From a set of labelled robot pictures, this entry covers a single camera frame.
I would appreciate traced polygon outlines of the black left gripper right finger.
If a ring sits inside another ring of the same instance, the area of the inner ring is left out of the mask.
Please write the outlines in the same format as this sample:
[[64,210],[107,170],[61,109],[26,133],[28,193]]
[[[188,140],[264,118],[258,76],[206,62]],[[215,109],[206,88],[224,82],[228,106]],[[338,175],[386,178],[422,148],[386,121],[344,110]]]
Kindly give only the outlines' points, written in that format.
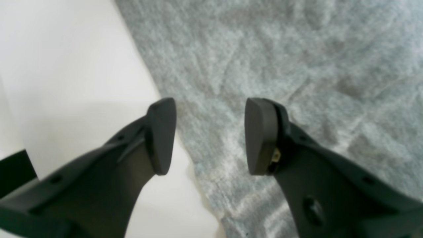
[[411,199],[290,122],[282,104],[248,98],[251,175],[272,175],[300,238],[421,238],[422,202]]

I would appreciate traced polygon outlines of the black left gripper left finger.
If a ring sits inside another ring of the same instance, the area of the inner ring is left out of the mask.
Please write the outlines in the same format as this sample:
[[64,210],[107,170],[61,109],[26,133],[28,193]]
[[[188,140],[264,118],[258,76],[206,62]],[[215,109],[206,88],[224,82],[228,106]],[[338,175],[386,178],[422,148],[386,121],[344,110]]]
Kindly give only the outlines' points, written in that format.
[[26,150],[1,160],[1,229],[26,238],[123,238],[142,188],[171,165],[176,103],[164,98],[104,145],[38,179]]

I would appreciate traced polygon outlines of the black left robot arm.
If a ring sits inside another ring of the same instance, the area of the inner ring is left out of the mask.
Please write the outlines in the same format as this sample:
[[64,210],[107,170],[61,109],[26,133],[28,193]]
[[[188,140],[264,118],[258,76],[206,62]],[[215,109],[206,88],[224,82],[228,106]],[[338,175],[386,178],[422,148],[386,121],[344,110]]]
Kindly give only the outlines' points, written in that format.
[[[421,238],[422,202],[315,142],[282,104],[248,98],[252,175],[272,175],[301,238]],[[173,98],[39,180],[26,150],[1,160],[1,229],[27,238],[122,238],[142,188],[170,168]]]

